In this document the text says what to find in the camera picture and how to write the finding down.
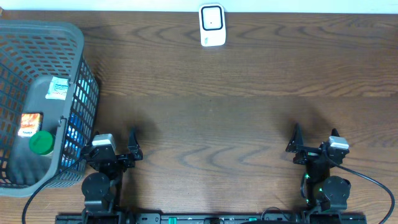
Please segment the light blue wet wipes pack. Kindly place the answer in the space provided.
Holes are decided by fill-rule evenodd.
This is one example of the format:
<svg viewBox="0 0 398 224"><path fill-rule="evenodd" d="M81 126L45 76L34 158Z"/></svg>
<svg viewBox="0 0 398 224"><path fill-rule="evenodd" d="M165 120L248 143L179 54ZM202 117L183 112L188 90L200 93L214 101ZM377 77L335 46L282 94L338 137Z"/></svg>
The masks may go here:
<svg viewBox="0 0 398 224"><path fill-rule="evenodd" d="M68 87L68 79L53 77L45 98L48 100L65 100Z"/></svg>

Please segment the orange tissue pack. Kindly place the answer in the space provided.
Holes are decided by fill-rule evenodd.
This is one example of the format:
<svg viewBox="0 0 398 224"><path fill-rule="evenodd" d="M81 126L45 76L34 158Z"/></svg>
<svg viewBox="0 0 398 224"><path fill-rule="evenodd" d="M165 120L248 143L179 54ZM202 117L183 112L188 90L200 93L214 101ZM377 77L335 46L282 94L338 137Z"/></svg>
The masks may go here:
<svg viewBox="0 0 398 224"><path fill-rule="evenodd" d="M41 113L23 113L17 135L22 138L32 137L40 131L43 115Z"/></svg>

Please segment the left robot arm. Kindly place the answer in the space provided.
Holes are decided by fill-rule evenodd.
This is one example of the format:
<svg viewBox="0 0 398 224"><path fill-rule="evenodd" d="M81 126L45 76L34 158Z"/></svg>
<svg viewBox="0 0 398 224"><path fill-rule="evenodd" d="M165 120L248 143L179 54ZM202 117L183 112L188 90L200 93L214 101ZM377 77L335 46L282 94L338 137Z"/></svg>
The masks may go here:
<svg viewBox="0 0 398 224"><path fill-rule="evenodd" d="M95 171L85 177L83 223L135 223L134 214L120 206L123 175L143 160L143 153L131 129L126 154L116 153L112 134L96 134L82 150L82 158Z"/></svg>

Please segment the blue Oreo cookie pack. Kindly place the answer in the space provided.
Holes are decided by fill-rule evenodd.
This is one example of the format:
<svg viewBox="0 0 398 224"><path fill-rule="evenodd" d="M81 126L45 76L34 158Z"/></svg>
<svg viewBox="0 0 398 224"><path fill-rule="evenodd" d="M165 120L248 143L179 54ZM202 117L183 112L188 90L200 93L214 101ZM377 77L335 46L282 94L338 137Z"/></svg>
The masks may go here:
<svg viewBox="0 0 398 224"><path fill-rule="evenodd" d="M80 158L81 150L93 132L98 89L93 80L79 78L72 86L73 94L63 143L61 165L70 167Z"/></svg>

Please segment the green lid jar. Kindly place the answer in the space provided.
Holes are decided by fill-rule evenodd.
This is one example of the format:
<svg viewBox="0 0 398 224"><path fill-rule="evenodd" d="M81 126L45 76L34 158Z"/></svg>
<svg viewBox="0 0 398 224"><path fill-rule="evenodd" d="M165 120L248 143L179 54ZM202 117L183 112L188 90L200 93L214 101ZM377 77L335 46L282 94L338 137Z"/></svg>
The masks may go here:
<svg viewBox="0 0 398 224"><path fill-rule="evenodd" d="M55 136L48 131L38 131L29 139L29 149L40 156L53 153Z"/></svg>

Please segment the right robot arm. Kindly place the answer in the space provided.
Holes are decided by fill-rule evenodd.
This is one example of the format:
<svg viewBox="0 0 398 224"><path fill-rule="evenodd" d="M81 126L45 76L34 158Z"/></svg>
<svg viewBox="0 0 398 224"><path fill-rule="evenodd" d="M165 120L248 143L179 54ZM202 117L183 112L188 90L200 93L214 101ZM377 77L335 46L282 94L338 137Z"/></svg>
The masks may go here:
<svg viewBox="0 0 398 224"><path fill-rule="evenodd" d="M303 222L315 223L317 216L331 215L341 223L340 212L347 209L351 183L331 175L330 169L342 164L349 153L347 140L333 129L318 147L305 146L300 125L296 124L285 151L295 154L293 163L305 166L300 191L308 210L303 212Z"/></svg>

